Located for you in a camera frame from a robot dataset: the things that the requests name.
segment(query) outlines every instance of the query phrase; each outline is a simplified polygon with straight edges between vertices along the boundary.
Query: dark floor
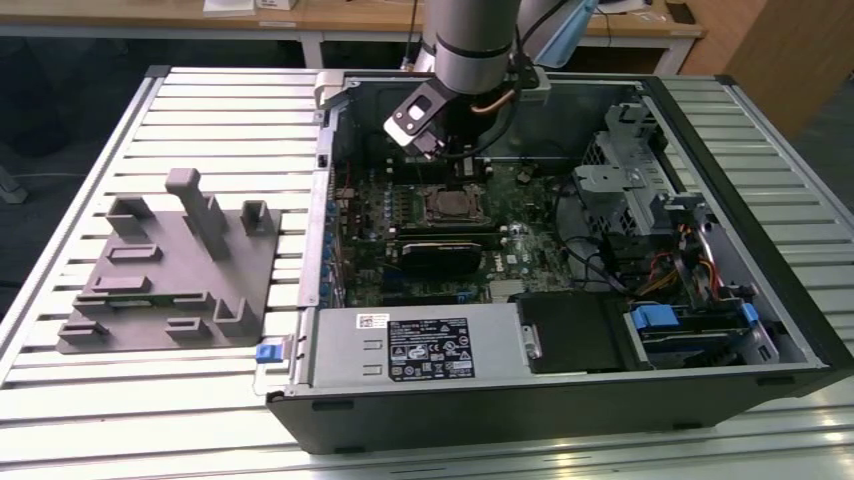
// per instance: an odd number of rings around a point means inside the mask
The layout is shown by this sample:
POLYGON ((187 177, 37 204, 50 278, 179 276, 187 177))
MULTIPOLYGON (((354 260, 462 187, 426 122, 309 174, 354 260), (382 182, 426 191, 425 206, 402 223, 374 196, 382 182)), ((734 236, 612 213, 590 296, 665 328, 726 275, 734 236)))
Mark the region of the dark floor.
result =
MULTIPOLYGON (((293 42, 38 39, 29 44, 51 82, 71 142, 41 158, 22 157, 0 143, 0 165, 13 175, 89 172, 150 65, 305 65, 302 50, 293 42)), ((370 58, 354 44, 325 45, 330 68, 397 68, 402 55, 401 45, 383 45, 379 50, 373 45, 370 58)), ((10 116, 0 110, 0 126, 5 114, 10 116)), ((849 186, 854 178, 854 84, 842 87, 796 148, 846 205, 854 207, 849 186)), ((27 202, 15 206, 0 202, 0 285, 26 280, 82 180, 71 176, 21 178, 30 191, 27 202)), ((0 286, 0 318, 15 294, 14 288, 0 286)))
POLYGON ((854 80, 845 82, 794 147, 849 210, 854 210, 854 80))

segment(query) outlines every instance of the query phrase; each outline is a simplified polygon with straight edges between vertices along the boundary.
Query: warning label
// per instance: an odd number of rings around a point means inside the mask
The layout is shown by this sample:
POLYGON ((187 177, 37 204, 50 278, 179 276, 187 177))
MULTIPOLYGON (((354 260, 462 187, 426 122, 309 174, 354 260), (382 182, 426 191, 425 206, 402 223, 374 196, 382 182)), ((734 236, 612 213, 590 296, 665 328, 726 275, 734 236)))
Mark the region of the warning label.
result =
POLYGON ((469 320, 394 320, 389 327, 389 378, 395 382, 476 376, 469 320))

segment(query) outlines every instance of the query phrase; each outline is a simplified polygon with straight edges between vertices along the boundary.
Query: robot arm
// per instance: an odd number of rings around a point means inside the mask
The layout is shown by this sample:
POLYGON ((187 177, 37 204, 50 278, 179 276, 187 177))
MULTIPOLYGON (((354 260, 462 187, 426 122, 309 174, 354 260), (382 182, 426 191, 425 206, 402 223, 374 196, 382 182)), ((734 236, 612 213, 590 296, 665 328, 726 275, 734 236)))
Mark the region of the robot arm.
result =
MULTIPOLYGON (((477 147, 468 148, 496 124, 501 107, 508 102, 517 107, 525 70, 533 74, 526 55, 510 61, 517 20, 528 27, 525 38, 542 45, 537 58, 552 65, 569 60, 597 4, 598 0, 426 0, 423 43, 426 51, 436 52, 436 78, 419 86, 385 124, 410 154, 449 159, 476 155, 477 147), (552 25, 541 30, 544 23, 552 25)), ((422 57, 418 65, 425 70, 432 62, 422 57)))

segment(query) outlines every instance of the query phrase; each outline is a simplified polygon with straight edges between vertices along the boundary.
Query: blue clip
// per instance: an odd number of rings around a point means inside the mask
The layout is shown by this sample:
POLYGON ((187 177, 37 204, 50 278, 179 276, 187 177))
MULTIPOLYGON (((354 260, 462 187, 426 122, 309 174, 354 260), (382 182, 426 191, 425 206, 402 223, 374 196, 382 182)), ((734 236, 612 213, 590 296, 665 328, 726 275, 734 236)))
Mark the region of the blue clip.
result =
POLYGON ((648 327, 676 327, 680 325, 677 313, 670 305, 641 305, 632 312, 632 320, 638 330, 648 327))
POLYGON ((457 303, 466 303, 476 294, 472 292, 457 292, 457 303))
POLYGON ((753 303, 742 303, 742 315, 748 319, 750 325, 756 325, 760 322, 760 312, 757 312, 757 307, 753 306, 753 303))
POLYGON ((257 363, 282 363, 285 362, 285 347, 282 345, 259 345, 255 349, 257 363))

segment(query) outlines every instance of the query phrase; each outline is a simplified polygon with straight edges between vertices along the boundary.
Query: metal slotted surface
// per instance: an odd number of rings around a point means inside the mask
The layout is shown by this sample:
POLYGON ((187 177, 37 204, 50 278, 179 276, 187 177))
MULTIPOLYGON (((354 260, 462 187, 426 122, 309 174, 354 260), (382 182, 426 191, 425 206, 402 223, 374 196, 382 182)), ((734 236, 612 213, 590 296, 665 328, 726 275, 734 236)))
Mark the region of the metal slotted surface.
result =
MULTIPOLYGON (((209 174, 202 188, 219 193, 223 208, 253 197, 287 210, 266 320, 275 334, 295 328, 295 272, 309 207, 299 177, 314 165, 317 135, 307 88, 314 73, 173 69, 166 80, 146 82, 139 108, 131 108, 127 125, 111 140, 115 148, 109 144, 99 161, 103 170, 97 166, 87 181, 94 189, 91 198, 81 198, 86 205, 79 220, 73 206, 65 220, 67 239, 61 231, 14 306, 13 314, 17 307, 25 314, 7 337, 7 363, 0 362, 0 376, 11 365, 0 389, 5 479, 231 474, 253 480, 530 479, 569 474, 705 479, 720 478, 724 465, 725 475, 734 478, 766 477, 769 469, 777 478, 850 478, 854 456, 845 447, 854 440, 852 381, 804 399, 770 402, 716 428, 680 434, 313 457, 299 450, 254 394, 254 349, 62 356, 54 351, 58 330, 110 233, 99 216, 109 197, 133 191, 146 195, 153 208, 178 208, 159 187, 175 166, 193 166, 209 174), (191 85, 206 89, 165 90, 191 85), (259 90, 258 96, 246 93, 262 86, 275 88, 259 90), (249 128, 221 128, 226 125, 249 128), (31 290, 35 297, 29 302, 31 290)), ((852 230, 833 199, 801 171, 800 160, 781 155, 765 140, 716 82, 669 85, 769 232, 780 227, 772 235, 820 305, 832 313, 841 334, 854 340, 846 333, 854 327, 854 314, 846 315, 854 312, 846 310, 846 302, 854 303, 848 287, 854 273, 852 230), (693 92, 700 93, 698 101, 693 92), (728 129, 738 140, 726 137, 728 129), (773 179, 765 177, 772 173, 773 179)), ((3 328, 11 328, 13 317, 3 328)))

